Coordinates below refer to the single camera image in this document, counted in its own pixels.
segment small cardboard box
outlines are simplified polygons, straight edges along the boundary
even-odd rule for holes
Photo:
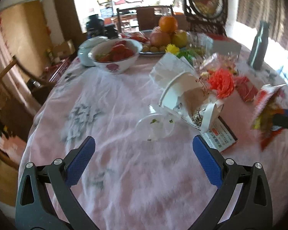
[[[216,34],[207,34],[207,49],[209,49],[210,53],[220,53],[222,55],[236,54],[238,59],[240,56],[241,45],[226,36],[216,35]]]
[[[60,59],[64,59],[69,55],[72,55],[75,51],[76,50],[72,40],[65,41],[59,45],[56,45],[52,50],[54,57],[59,57]]]

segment fruit plate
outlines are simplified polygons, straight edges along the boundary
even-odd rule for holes
[[[153,31],[152,29],[142,30],[141,33],[143,33],[143,35],[145,35],[145,37],[149,39],[149,36],[151,35],[152,31]],[[140,52],[140,55],[146,57],[161,57],[164,54],[165,52]]]

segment beige curtain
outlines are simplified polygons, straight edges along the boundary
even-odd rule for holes
[[[12,56],[4,41],[4,33],[1,27],[0,18],[0,73],[10,63]],[[32,97],[32,94],[21,77],[18,69],[14,66],[3,78],[4,84],[10,89],[13,95],[25,105],[27,110],[34,116],[40,109],[40,104]]]

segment pink tablecloth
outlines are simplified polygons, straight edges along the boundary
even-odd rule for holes
[[[243,50],[238,67],[244,70],[246,58]],[[140,141],[134,130],[140,109],[160,98],[161,90],[148,76],[157,60],[140,57],[137,66],[111,75],[85,68],[76,59],[35,117],[19,178],[27,162],[50,164],[90,135],[96,152],[71,189],[101,230],[188,229],[216,191],[192,151],[198,131],[177,123],[167,138]],[[286,93],[288,106],[288,89]],[[226,100],[221,116],[238,142],[223,156],[242,165],[263,164],[276,222],[288,208],[288,131],[261,151],[258,132],[250,130],[253,110],[236,92]],[[59,217],[66,220],[51,189],[49,193]]]

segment paper container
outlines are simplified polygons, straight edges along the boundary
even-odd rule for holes
[[[223,108],[223,102],[209,94],[206,86],[188,72],[178,74],[168,83],[159,105],[201,132],[208,131]]]
[[[158,140],[169,136],[174,129],[174,117],[158,105],[144,108],[143,118],[136,124],[142,140]]]

